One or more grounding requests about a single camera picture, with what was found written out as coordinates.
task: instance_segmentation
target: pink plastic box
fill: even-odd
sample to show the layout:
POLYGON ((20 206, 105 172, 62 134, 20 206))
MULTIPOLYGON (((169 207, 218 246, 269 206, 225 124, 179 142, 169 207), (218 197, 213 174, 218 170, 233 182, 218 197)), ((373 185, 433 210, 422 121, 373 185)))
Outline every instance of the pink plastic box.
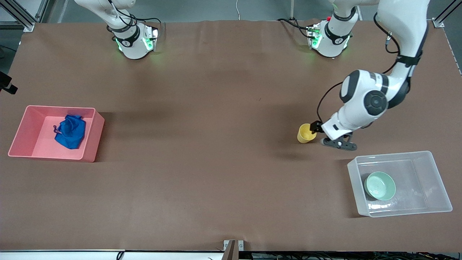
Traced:
POLYGON ((104 118, 94 108, 30 105, 11 144, 8 156, 46 161, 94 162, 104 118), (55 140, 53 126, 66 115, 80 115, 85 136, 78 149, 67 149, 55 140))

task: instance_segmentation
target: blue cloth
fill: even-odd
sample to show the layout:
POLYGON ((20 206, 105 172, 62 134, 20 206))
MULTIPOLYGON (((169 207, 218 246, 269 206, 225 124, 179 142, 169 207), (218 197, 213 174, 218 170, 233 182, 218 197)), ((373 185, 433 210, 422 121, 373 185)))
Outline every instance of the blue cloth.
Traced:
POLYGON ((81 116, 67 115, 58 128, 55 128, 55 140, 69 149, 79 148, 85 134, 85 121, 81 116))

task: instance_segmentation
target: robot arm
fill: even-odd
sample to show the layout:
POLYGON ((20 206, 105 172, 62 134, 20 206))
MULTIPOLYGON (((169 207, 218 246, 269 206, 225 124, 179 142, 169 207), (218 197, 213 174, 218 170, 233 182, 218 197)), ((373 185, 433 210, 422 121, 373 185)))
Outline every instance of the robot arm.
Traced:
POLYGON ((391 75, 356 70, 343 81, 344 105, 324 124, 328 140, 341 148, 343 136, 366 126, 400 104, 410 89, 410 79, 422 55, 427 34, 426 12, 430 0, 382 0, 378 16, 400 43, 391 75))
POLYGON ((140 59, 154 50, 158 30, 138 22, 126 9, 136 0, 75 0, 92 11, 109 26, 119 50, 129 59, 140 59))
POLYGON ((372 6, 379 0, 329 0, 334 6, 334 13, 330 20, 323 20, 309 28, 310 48, 316 50, 322 56, 338 56, 347 47, 351 29, 358 20, 355 6, 372 6))

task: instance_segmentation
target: clear plastic bin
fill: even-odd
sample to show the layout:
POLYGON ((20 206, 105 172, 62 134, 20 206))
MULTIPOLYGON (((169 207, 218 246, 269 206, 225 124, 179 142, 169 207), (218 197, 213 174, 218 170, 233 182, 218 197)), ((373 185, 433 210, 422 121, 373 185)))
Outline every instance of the clear plastic bin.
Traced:
POLYGON ((452 205, 429 151, 358 156, 348 163, 358 213, 387 217, 452 211, 452 205), (373 172, 385 172, 396 183, 391 200, 380 201, 364 191, 364 181, 373 172))

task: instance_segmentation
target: table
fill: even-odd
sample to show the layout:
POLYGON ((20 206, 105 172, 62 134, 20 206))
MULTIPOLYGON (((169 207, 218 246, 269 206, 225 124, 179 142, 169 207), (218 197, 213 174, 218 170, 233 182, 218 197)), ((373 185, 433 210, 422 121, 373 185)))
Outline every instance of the table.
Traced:
MULTIPOLYGON (((280 22, 167 24, 156 53, 129 60, 104 24, 37 24, 1 93, 0 249, 460 251, 462 79, 431 28, 410 94, 356 152, 297 143, 324 92, 355 69, 394 60, 371 22, 325 58, 280 22), (106 120, 95 163, 7 157, 27 105, 95 107, 106 120), (346 164, 430 150, 454 210, 357 214, 346 164)), ((330 93, 321 114, 341 106, 330 93)))

